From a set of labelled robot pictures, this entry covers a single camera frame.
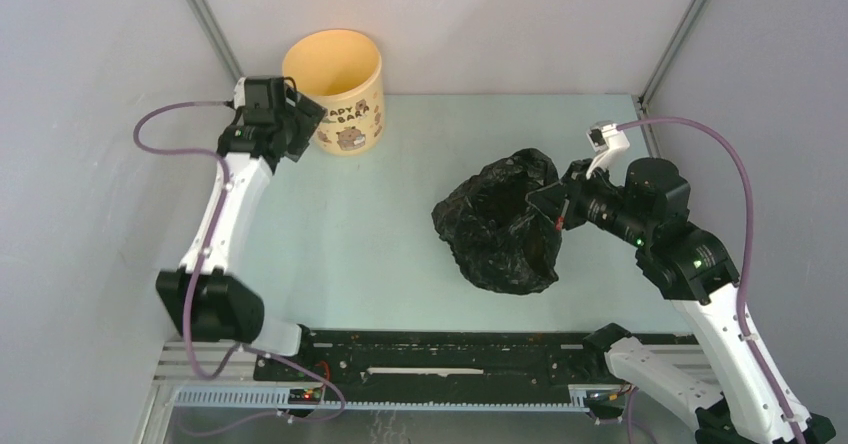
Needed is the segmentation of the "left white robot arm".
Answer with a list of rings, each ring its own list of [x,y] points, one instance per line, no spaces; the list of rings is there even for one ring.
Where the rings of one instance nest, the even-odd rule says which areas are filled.
[[[278,368],[304,380],[315,370],[316,354],[301,344],[303,326],[267,314],[238,267],[279,163],[300,159],[327,111],[291,77],[242,77],[226,105],[233,121],[215,149],[198,151],[214,160],[216,175],[195,238],[176,269],[159,272],[155,287],[187,341],[232,341],[279,354]]]

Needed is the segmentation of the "yellow capybara trash bin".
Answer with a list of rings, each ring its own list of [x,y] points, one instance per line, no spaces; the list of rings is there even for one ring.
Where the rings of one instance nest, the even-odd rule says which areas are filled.
[[[286,52],[281,68],[301,93],[327,110],[314,135],[322,150],[355,156],[385,134],[383,60],[367,35],[349,29],[315,32]]]

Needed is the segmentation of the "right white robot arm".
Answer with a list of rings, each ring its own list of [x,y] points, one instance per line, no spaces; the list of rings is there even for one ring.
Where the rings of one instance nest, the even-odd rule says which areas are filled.
[[[826,443],[832,422],[809,412],[752,351],[754,324],[737,302],[740,275],[723,243],[689,219],[689,183],[661,158],[633,161],[622,185],[584,159],[557,182],[528,193],[530,206],[561,230],[586,223],[632,245],[638,268],[685,318],[716,381],[708,384],[652,354],[616,324],[581,356],[596,382],[635,385],[693,431],[699,443]]]

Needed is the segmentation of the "black trash bag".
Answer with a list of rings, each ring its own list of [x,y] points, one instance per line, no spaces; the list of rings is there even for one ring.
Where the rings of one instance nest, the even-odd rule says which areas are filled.
[[[435,232],[473,286],[529,295],[559,280],[561,232],[527,201],[557,178],[549,156],[525,148],[484,166],[435,204]]]

